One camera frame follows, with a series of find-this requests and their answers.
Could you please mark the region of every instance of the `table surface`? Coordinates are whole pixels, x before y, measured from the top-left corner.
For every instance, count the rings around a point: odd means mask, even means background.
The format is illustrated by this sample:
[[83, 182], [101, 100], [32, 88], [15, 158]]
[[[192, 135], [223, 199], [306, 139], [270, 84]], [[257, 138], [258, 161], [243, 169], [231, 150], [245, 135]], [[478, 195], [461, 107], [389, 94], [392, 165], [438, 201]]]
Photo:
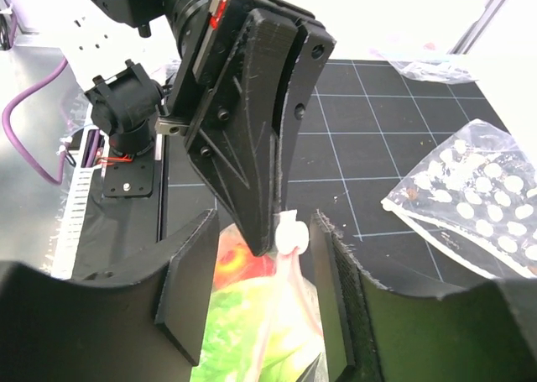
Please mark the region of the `table surface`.
[[[380, 254], [426, 277], [475, 285], [482, 281], [479, 276], [427, 244], [380, 204], [431, 150], [475, 118], [505, 130], [476, 84], [411, 81], [385, 62], [332, 60], [300, 128], [288, 207], [305, 222], [321, 209], [363, 264], [378, 264], [368, 260], [374, 251], [377, 258]], [[170, 151], [168, 221], [173, 232], [195, 212], [218, 205], [190, 168], [180, 139], [173, 140]], [[231, 218], [220, 213], [225, 227]], [[307, 254], [302, 267], [313, 280]], [[376, 276], [382, 281], [382, 275]]]

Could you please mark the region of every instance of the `black screw head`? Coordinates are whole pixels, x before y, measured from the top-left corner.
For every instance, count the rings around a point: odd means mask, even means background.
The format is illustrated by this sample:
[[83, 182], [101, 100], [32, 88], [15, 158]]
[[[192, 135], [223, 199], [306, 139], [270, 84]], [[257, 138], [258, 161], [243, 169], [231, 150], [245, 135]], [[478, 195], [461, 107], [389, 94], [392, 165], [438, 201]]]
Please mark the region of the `black screw head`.
[[226, 122], [229, 119], [229, 111], [226, 109], [221, 109], [218, 111], [218, 120]]
[[209, 158], [212, 156], [212, 149], [210, 147], [202, 147], [200, 150], [200, 154], [203, 158]]
[[206, 84], [209, 84], [211, 82], [211, 74], [209, 73], [203, 73], [201, 75], [201, 83], [206, 85]]
[[295, 118], [297, 120], [302, 120], [305, 114], [305, 106], [301, 103], [299, 103], [295, 108]]
[[315, 60], [320, 59], [324, 54], [325, 54], [325, 47], [322, 44], [318, 44], [311, 51], [311, 57], [313, 57], [313, 59]]

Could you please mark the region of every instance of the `white connector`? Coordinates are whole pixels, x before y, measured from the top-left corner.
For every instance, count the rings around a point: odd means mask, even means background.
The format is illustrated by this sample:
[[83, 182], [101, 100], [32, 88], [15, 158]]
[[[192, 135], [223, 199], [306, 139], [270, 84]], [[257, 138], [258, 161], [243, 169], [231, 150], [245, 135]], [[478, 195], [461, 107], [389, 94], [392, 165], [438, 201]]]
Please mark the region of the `white connector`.
[[296, 221], [296, 213], [296, 210], [289, 210], [279, 214], [274, 243], [280, 254], [292, 254], [297, 248], [297, 254], [303, 254], [308, 249], [310, 230], [304, 222]]
[[9, 7], [5, 8], [4, 10], [0, 10], [0, 15], [11, 15], [13, 14], [13, 5], [9, 4]]

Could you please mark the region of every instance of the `white wall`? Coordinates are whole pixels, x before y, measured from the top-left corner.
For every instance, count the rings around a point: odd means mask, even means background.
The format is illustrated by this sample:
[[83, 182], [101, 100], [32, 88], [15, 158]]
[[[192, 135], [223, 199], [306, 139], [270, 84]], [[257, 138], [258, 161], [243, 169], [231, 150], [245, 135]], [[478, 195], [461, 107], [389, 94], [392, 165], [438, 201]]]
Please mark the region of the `white wall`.
[[537, 167], [537, 2], [508, 0], [469, 55], [478, 85]]
[[360, 59], [391, 34], [448, 50], [487, 0], [287, 0], [309, 9], [338, 45], [333, 58]]

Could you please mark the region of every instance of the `cable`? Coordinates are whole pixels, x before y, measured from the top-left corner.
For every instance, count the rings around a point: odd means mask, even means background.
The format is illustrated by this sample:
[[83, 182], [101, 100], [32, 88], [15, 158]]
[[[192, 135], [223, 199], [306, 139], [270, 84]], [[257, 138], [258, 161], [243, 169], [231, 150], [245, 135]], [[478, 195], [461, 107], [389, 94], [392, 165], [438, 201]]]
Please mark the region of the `cable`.
[[75, 157], [73, 157], [73, 154], [71, 154], [69, 150], [65, 152], [65, 159], [67, 160], [70, 166], [72, 166], [73, 168], [76, 167]]
[[90, 153], [87, 155], [87, 160], [85, 163], [82, 163], [82, 168], [91, 168], [93, 166], [93, 163], [95, 162], [97, 150], [99, 149], [99, 143], [101, 141], [99, 130], [96, 130], [93, 134], [93, 139], [91, 140], [90, 144]]
[[3, 110], [2, 113], [2, 126], [3, 130], [6, 133], [6, 136], [8, 137], [9, 142], [13, 145], [13, 147], [18, 151], [19, 154], [22, 155], [24, 160], [29, 163], [29, 165], [34, 168], [34, 170], [43, 177], [46, 181], [51, 183], [52, 185], [59, 186], [61, 185], [63, 181], [63, 174], [64, 174], [64, 166], [65, 166], [65, 155], [66, 150], [68, 147], [67, 143], [63, 143], [64, 148], [60, 151], [60, 167], [58, 169], [58, 173], [56, 177], [53, 177], [51, 174], [49, 174], [40, 164], [37, 162], [37, 160], [26, 150], [26, 148], [23, 146], [21, 141], [18, 139], [17, 135], [13, 131], [13, 127], [11, 125], [11, 115], [13, 113], [13, 110], [17, 107], [19, 103], [24, 101], [26, 98], [31, 96], [32, 94], [39, 91], [41, 88], [48, 86], [52, 81], [54, 81], [58, 76], [61, 74], [61, 72], [67, 67], [67, 59], [64, 58], [60, 65], [56, 67], [56, 69], [47, 77], [45, 77], [43, 80], [38, 82], [37, 84], [34, 84], [30, 88], [28, 88], [26, 91], [21, 92], [18, 94]]

